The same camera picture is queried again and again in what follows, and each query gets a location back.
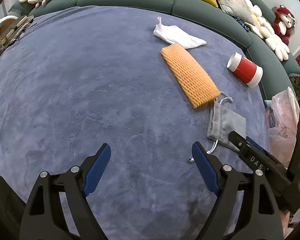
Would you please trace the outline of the grey drawstring pouch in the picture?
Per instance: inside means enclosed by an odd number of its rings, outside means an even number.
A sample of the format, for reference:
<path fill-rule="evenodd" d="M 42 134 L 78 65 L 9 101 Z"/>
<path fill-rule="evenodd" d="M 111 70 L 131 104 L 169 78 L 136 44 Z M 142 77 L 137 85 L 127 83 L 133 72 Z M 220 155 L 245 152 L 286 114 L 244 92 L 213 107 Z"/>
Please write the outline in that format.
<path fill-rule="evenodd" d="M 233 98 L 224 92 L 221 92 L 221 96 L 221 100 L 216 98 L 210 108 L 207 138 L 213 141 L 213 145 L 207 154 L 211 154 L 218 144 L 238 152 L 239 149 L 228 139 L 229 133 L 235 131 L 244 138 L 247 135 L 246 119 L 224 105 L 232 103 Z"/>

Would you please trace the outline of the yellow foam net sleeve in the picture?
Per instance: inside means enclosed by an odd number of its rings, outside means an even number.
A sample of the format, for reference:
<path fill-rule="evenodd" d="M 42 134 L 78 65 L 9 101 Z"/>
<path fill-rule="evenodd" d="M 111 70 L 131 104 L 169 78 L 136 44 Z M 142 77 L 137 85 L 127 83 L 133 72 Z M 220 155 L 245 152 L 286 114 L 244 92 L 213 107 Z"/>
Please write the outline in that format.
<path fill-rule="evenodd" d="M 160 52 L 194 109 L 220 96 L 211 77 L 180 44 L 171 44 Z"/>

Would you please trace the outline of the white paper towel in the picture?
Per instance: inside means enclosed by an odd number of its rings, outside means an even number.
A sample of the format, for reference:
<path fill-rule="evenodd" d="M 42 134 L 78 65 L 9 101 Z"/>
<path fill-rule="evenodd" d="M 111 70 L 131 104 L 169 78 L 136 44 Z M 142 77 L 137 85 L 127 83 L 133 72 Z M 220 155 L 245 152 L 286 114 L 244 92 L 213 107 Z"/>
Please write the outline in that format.
<path fill-rule="evenodd" d="M 153 35 L 161 38 L 169 44 L 180 44 L 184 49 L 192 49 L 206 45 L 206 41 L 189 35 L 176 25 L 166 26 L 162 24 L 161 17 L 157 17 L 158 24 L 156 24 Z"/>

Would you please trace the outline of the trash bin with white liner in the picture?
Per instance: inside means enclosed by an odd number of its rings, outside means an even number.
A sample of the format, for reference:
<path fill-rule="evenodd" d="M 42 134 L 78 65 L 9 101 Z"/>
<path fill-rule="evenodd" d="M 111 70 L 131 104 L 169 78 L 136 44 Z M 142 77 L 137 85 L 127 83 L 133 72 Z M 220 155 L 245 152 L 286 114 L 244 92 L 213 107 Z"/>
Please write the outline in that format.
<path fill-rule="evenodd" d="M 270 153 L 285 166 L 291 161 L 300 117 L 300 107 L 292 89 L 288 87 L 266 100 L 266 123 Z"/>

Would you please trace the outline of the blue table cloth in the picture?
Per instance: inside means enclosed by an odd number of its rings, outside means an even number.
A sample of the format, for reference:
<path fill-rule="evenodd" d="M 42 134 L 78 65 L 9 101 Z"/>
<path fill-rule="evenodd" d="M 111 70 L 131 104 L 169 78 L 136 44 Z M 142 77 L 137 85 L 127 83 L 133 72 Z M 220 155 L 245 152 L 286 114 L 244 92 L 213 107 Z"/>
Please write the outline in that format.
<path fill-rule="evenodd" d="M 109 239 L 194 239 L 215 202 L 192 144 L 210 148 L 209 105 L 193 108 L 153 35 L 162 19 L 202 38 L 190 54 L 247 135 L 268 148 L 264 104 L 227 68 L 242 50 L 200 25 L 124 7 L 75 7 L 36 18 L 0 56 L 0 213 L 13 235 L 42 171 L 58 174 L 111 147 L 89 205 Z"/>

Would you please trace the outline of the blue patterned cloth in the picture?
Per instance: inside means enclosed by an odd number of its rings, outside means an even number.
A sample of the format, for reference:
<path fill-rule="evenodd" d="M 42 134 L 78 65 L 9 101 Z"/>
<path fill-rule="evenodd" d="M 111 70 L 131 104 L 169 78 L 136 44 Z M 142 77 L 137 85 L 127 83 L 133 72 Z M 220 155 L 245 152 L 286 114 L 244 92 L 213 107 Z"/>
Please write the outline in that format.
<path fill-rule="evenodd" d="M 233 17 L 240 25 L 241 27 L 243 27 L 243 29 L 246 31 L 246 32 L 249 32 L 250 31 L 250 28 L 244 24 L 244 22 L 238 18 L 238 17 Z"/>

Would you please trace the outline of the right white flower cushion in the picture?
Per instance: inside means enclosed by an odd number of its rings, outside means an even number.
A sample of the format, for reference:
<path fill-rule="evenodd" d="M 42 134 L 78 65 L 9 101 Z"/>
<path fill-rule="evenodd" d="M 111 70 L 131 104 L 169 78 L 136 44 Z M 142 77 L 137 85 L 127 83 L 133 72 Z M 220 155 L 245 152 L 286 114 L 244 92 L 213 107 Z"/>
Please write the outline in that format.
<path fill-rule="evenodd" d="M 245 2 L 250 10 L 253 23 L 244 22 L 244 24 L 259 38 L 264 40 L 280 62 L 288 60 L 290 52 L 288 46 L 275 34 L 271 24 L 262 16 L 262 10 L 257 5 L 253 5 L 250 0 L 245 0 Z"/>

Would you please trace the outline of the red monkey plush toy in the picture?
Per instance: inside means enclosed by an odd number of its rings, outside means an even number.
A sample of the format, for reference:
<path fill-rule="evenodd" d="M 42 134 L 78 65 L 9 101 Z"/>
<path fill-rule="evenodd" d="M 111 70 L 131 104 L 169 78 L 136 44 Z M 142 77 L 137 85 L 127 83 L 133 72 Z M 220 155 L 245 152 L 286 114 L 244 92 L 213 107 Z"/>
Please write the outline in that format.
<path fill-rule="evenodd" d="M 296 19 L 289 9 L 280 5 L 274 12 L 276 18 L 272 24 L 275 34 L 281 38 L 282 42 L 289 45 L 289 38 L 296 26 Z"/>

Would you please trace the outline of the right pale embroidered cushion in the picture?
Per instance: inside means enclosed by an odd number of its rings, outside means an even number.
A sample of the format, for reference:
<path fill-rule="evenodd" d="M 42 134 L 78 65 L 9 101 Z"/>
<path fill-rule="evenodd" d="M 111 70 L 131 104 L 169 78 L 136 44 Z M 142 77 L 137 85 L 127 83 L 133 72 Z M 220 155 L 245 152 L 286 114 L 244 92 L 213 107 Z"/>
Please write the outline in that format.
<path fill-rule="evenodd" d="M 243 22 L 254 25 L 254 18 L 251 16 L 251 10 L 249 9 L 245 0 L 217 0 L 222 11 L 230 16 L 237 17 Z"/>

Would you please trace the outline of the green sectional sofa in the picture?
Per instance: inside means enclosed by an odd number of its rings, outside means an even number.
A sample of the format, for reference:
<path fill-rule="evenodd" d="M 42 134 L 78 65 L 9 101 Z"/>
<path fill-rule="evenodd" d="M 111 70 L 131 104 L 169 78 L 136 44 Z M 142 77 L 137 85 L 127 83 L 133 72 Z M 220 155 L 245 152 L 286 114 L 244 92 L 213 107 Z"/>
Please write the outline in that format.
<path fill-rule="evenodd" d="M 41 16 L 75 6 L 118 6 L 163 12 L 201 25 L 224 36 L 243 50 L 246 57 L 263 68 L 259 84 L 262 97 L 270 100 L 287 87 L 296 89 L 292 81 L 300 77 L 300 67 L 293 55 L 279 61 L 275 53 L 252 31 L 247 32 L 232 16 L 201 0 L 52 0 L 36 8 L 27 2 L 15 2 L 10 12 Z"/>

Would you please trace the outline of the white chair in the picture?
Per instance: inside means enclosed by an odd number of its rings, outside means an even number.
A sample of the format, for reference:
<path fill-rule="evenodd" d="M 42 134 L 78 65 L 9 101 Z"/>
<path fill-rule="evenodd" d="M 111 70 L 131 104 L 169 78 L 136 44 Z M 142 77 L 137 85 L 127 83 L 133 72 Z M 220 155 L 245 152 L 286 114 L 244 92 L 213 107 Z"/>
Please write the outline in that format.
<path fill-rule="evenodd" d="M 15 21 L 17 16 L 8 15 L 0 19 L 0 35 Z"/>

